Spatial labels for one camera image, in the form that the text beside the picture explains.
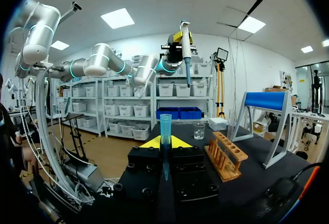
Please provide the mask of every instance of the ceiling light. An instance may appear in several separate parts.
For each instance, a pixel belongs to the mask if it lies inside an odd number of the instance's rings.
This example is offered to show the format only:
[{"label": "ceiling light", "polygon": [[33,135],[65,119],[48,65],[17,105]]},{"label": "ceiling light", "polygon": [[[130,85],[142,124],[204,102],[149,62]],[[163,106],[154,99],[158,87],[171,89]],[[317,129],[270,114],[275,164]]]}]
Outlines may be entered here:
[{"label": "ceiling light", "polygon": [[51,44],[50,46],[55,48],[55,49],[58,49],[58,50],[63,50],[63,49],[67,48],[70,45],[68,45],[66,43],[63,43],[61,41],[56,41],[53,44]]},{"label": "ceiling light", "polygon": [[135,24],[125,8],[104,14],[101,18],[104,19],[112,29]]},{"label": "ceiling light", "polygon": [[248,31],[250,33],[256,33],[262,29],[266,24],[262,21],[255,19],[254,17],[247,17],[238,27],[241,30]]},{"label": "ceiling light", "polygon": [[329,46],[329,39],[324,40],[324,41],[322,42],[322,47],[327,47],[327,46]]},{"label": "ceiling light", "polygon": [[309,53],[313,51],[313,48],[311,46],[307,46],[305,48],[301,48],[301,50],[303,51],[303,53]]}]

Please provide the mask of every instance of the hand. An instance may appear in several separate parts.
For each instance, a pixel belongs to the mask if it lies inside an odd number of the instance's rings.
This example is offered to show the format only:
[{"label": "hand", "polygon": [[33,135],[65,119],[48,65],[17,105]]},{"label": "hand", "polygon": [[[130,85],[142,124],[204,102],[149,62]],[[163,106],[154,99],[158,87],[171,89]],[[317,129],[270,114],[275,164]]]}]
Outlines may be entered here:
[{"label": "hand", "polygon": [[22,144],[22,136],[21,135],[16,135],[16,143],[21,145]]}]

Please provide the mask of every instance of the white storage bin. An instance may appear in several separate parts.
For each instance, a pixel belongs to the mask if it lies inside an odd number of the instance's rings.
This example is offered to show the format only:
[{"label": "white storage bin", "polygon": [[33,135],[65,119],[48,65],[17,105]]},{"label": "white storage bin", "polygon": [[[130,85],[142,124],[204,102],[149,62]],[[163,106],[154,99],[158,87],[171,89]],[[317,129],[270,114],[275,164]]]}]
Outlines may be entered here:
[{"label": "white storage bin", "polygon": [[82,119],[84,127],[93,127],[96,125],[96,117],[86,117]]},{"label": "white storage bin", "polygon": [[198,63],[198,64],[195,64],[195,65],[196,65],[197,74],[204,75],[204,76],[210,75],[210,66],[211,66],[211,64]]},{"label": "white storage bin", "polygon": [[120,96],[119,86],[108,86],[107,87],[107,95],[109,97],[119,97]]},{"label": "white storage bin", "polygon": [[207,84],[193,84],[193,96],[205,97],[207,95]]},{"label": "white storage bin", "polygon": [[83,119],[84,118],[85,118],[85,116],[77,117],[77,126],[78,126],[78,128],[83,126]]},{"label": "white storage bin", "polygon": [[122,134],[126,135],[126,136],[132,136],[133,135],[133,125],[123,125],[121,124],[121,130],[122,130]]},{"label": "white storage bin", "polygon": [[120,116],[131,117],[134,114],[134,109],[129,105],[119,105]]},{"label": "white storage bin", "polygon": [[159,86],[159,96],[161,97],[172,97],[174,84],[158,84]]},{"label": "white storage bin", "polygon": [[[195,64],[194,63],[190,63],[190,74],[194,74],[195,72]],[[183,62],[179,68],[179,73],[186,75],[186,64],[185,62]]]},{"label": "white storage bin", "polygon": [[118,105],[105,105],[105,114],[109,116],[119,115],[119,106]]},{"label": "white storage bin", "polygon": [[87,103],[84,102],[72,102],[74,112],[83,112],[87,110]]},{"label": "white storage bin", "polygon": [[139,104],[134,106],[135,117],[147,117],[150,115],[150,106]]},{"label": "white storage bin", "polygon": [[187,87],[187,84],[175,84],[176,85],[176,95],[178,97],[189,97],[191,88]]},{"label": "white storage bin", "polygon": [[120,133],[121,132],[121,124],[123,124],[122,122],[118,122],[118,123],[109,123],[109,131],[111,133]]},{"label": "white storage bin", "polygon": [[[135,92],[134,92],[134,96],[135,97],[138,97],[139,94],[142,94],[144,91],[144,87],[142,88],[138,88]],[[149,97],[150,96],[150,88],[149,87],[146,87],[146,90],[145,90],[145,97]]]},{"label": "white storage bin", "polygon": [[128,86],[120,86],[120,96],[121,97],[132,97],[133,96],[133,90],[129,88]]},{"label": "white storage bin", "polygon": [[209,127],[214,131],[226,130],[227,120],[223,118],[209,118]]},{"label": "white storage bin", "polygon": [[86,88],[74,88],[73,97],[85,97],[86,96]]},{"label": "white storage bin", "polygon": [[67,97],[67,89],[63,89],[63,97]]},{"label": "white storage bin", "polygon": [[[86,87],[86,96],[87,97],[95,97],[96,96],[96,87]],[[101,88],[97,89],[97,96],[101,96]]]},{"label": "white storage bin", "polygon": [[136,124],[132,129],[134,139],[145,141],[150,135],[150,125]]}]

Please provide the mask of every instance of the yellow triangle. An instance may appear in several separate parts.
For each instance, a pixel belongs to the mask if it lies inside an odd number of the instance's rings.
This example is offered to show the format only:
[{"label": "yellow triangle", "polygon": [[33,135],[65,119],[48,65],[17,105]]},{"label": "yellow triangle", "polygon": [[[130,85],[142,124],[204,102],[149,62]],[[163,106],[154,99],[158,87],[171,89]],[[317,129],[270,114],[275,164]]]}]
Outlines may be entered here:
[{"label": "yellow triangle", "polygon": [[[160,148],[160,141],[161,141],[161,135],[141,145],[140,148],[149,148],[149,147]],[[171,136],[171,144],[173,148],[178,148],[180,146],[183,148],[192,147],[188,143],[185,143],[184,141],[180,140],[179,138],[176,138],[175,136]]]}]

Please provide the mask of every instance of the wooden test tube rack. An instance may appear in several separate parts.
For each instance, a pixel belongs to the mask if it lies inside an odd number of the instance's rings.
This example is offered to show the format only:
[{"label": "wooden test tube rack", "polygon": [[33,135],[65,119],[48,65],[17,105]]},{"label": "wooden test tube rack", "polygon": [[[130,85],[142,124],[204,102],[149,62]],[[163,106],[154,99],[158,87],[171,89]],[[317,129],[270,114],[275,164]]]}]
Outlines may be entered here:
[{"label": "wooden test tube rack", "polygon": [[[213,134],[215,135],[216,140],[210,139],[210,145],[205,146],[205,151],[222,182],[240,177],[242,175],[239,171],[241,162],[248,159],[248,156],[221,132],[213,132]],[[218,142],[224,146],[226,152],[229,152],[235,158],[235,164],[219,147]]]}]

